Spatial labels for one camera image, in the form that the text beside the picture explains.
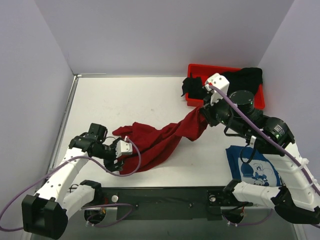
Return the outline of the red t shirt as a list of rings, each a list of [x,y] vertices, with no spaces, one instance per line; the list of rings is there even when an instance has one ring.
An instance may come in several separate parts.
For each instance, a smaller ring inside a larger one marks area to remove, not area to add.
[[[182,138],[196,141],[208,126],[208,122],[196,107],[178,123],[170,123],[162,129],[134,122],[121,126],[112,134],[117,137],[128,137],[137,146],[141,155],[138,172],[148,171],[165,162],[174,152]]]

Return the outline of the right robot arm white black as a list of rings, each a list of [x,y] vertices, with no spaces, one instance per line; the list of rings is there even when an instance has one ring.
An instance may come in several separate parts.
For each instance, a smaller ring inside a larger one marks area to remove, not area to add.
[[[252,166],[254,154],[260,153],[280,177],[280,186],[265,184],[265,176],[258,172],[250,174],[256,183],[234,177],[223,189],[227,204],[257,204],[275,210],[289,223],[320,225],[320,185],[283,120],[266,116],[255,108],[254,96],[246,90],[235,91],[230,96],[221,91],[209,91],[200,113],[211,127],[222,124],[226,136],[245,140],[252,152],[243,165]]]

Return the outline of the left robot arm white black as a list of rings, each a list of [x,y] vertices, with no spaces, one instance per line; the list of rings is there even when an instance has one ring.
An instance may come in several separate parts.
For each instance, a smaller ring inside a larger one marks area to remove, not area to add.
[[[113,163],[125,154],[132,154],[133,146],[126,139],[117,138],[111,145],[104,142],[108,130],[92,123],[87,132],[75,136],[69,143],[61,163],[51,171],[46,183],[22,201],[23,230],[54,240],[59,239],[69,219],[84,206],[105,204],[102,185],[84,180],[72,193],[69,187],[91,158]]]

